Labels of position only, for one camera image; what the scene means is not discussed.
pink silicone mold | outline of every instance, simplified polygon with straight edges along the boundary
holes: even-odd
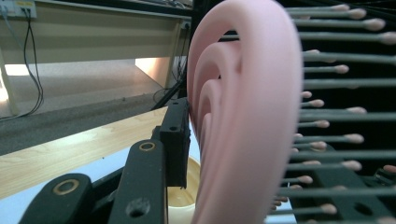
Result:
[[[232,29],[239,41],[218,42]],[[227,0],[201,21],[187,84],[201,150],[192,223],[262,223],[291,153],[302,71],[296,29],[275,1]]]

wooden tabletop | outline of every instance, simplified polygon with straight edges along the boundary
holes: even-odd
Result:
[[[166,108],[0,157],[0,199],[148,139]]]

pink rod tip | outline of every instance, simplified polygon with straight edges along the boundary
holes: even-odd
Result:
[[[345,74],[349,72],[349,67],[344,64],[337,65],[334,68],[335,68],[335,72],[338,74]]]
[[[337,186],[334,186],[334,187],[332,187],[333,189],[338,189],[338,190],[344,190],[344,189],[347,189],[347,187],[345,187],[345,186],[343,186],[343,185],[337,185]]]
[[[349,142],[353,144],[360,144],[364,142],[364,137],[358,133],[346,134],[344,135],[344,137],[347,138]]]
[[[381,35],[381,43],[386,45],[394,45],[396,44],[396,33],[395,32],[387,32]]]
[[[327,144],[325,142],[313,142],[310,145],[312,148],[320,150],[325,150],[327,147]]]
[[[304,165],[321,165],[320,161],[303,161]]]
[[[333,6],[332,9],[334,11],[348,11],[350,7],[348,5],[342,4],[342,5]]]
[[[314,179],[312,179],[312,177],[309,175],[302,175],[297,177],[297,179],[304,184],[312,184],[314,182]]]
[[[384,170],[396,174],[396,166],[393,165],[385,165]]]
[[[318,222],[316,220],[314,220],[314,219],[309,219],[309,220],[306,221],[306,223],[317,224]]]
[[[320,53],[320,51],[318,49],[311,49],[311,50],[305,51],[305,53],[316,53],[316,54],[318,54],[318,53]]]
[[[303,187],[301,187],[300,185],[291,185],[290,189],[302,189]]]
[[[322,100],[313,100],[313,101],[310,101],[309,104],[311,104],[313,107],[323,107],[324,106],[324,101],[322,101]]]
[[[337,213],[337,208],[330,203],[325,203],[325,204],[321,205],[320,208],[322,209],[322,211],[325,214],[334,215]]]
[[[364,28],[369,31],[379,31],[385,27],[385,21],[381,19],[371,19],[363,21]]]
[[[359,20],[366,16],[367,12],[364,9],[356,8],[348,11],[349,18],[353,20]]]
[[[353,170],[353,171],[361,170],[361,163],[358,161],[343,161],[341,163],[349,170]]]
[[[355,114],[367,114],[367,110],[360,106],[350,107],[346,110]]]
[[[315,121],[315,123],[317,124],[318,128],[328,128],[330,126],[330,123],[327,120],[318,120]]]
[[[377,221],[378,224],[396,224],[394,217],[381,217]]]
[[[301,93],[301,96],[303,97],[303,98],[311,98],[311,96],[312,96],[312,92],[310,92],[310,91],[303,91],[302,93]]]

white surface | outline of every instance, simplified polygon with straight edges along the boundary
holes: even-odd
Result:
[[[108,157],[104,157],[99,161],[91,162],[85,166],[79,167],[70,173],[81,173],[88,175],[91,181],[94,182],[99,178],[110,174],[113,171],[120,169],[126,162],[129,148],[125,148]],[[194,134],[191,132],[190,156],[200,161],[200,152],[198,143]],[[28,207],[30,201],[37,195],[37,193],[49,182],[43,182],[39,185],[23,190],[19,193],[6,197],[0,200],[0,223],[14,224],[18,223],[24,211]],[[289,203],[282,203],[277,210],[291,209]],[[294,216],[269,216],[266,223],[296,223]]]

wall outlet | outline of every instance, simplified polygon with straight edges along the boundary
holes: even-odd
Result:
[[[24,10],[30,11],[31,18],[37,18],[37,12],[35,11],[34,0],[0,0],[0,11],[3,12],[7,9],[7,15],[9,17],[24,17]]]
[[[184,20],[182,23],[181,23],[181,25],[180,25],[180,28],[181,29],[183,29],[183,30],[187,30],[187,29],[190,29],[191,28],[191,21],[186,21],[186,20]]]

